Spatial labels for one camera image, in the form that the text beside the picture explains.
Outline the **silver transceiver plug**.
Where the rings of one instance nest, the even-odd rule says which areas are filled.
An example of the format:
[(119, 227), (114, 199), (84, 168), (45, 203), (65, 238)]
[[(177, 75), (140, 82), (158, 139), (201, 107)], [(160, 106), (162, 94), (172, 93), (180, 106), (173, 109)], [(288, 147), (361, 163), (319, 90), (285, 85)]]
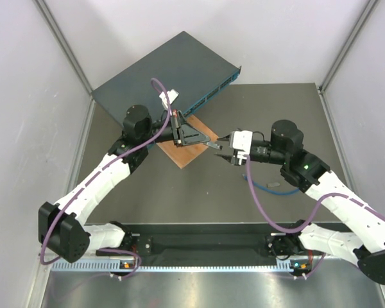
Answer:
[(213, 148), (213, 149), (219, 150), (219, 151), (221, 151), (222, 148), (223, 148), (221, 145), (216, 144), (216, 143), (214, 143), (214, 142), (206, 142), (205, 145), (206, 145), (207, 147), (210, 147), (210, 148)]

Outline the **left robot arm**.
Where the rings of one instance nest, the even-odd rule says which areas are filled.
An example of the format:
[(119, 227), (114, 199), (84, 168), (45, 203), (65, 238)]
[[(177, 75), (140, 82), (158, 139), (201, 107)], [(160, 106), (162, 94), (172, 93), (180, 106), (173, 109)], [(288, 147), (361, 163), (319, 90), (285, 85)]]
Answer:
[(126, 111), (123, 131), (95, 169), (71, 192), (55, 203), (45, 202), (38, 210), (38, 240), (41, 251), (50, 249), (59, 259), (73, 263), (86, 253), (113, 249), (126, 254), (132, 238), (117, 222), (87, 225), (93, 210), (121, 181), (128, 178), (148, 156), (148, 145), (171, 141), (176, 147), (196, 144), (221, 146), (189, 124), (178, 110), (167, 111), (166, 118), (153, 121), (144, 105)]

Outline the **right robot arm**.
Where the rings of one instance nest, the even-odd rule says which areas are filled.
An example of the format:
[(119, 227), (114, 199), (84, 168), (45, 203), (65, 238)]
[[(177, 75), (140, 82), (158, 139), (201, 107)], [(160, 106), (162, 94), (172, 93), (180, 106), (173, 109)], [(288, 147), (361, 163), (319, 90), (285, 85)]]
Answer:
[[(223, 159), (233, 166), (245, 166), (259, 212), (271, 227), (288, 235), (286, 244), (291, 252), (314, 250), (333, 255), (385, 285), (385, 216), (351, 191), (322, 159), (305, 150), (304, 133), (294, 122), (275, 121), (268, 141), (241, 129), (220, 139), (232, 149)], [(250, 170), (253, 162), (279, 165), (287, 183), (316, 201), (304, 222), (285, 228), (270, 219), (255, 194)]]

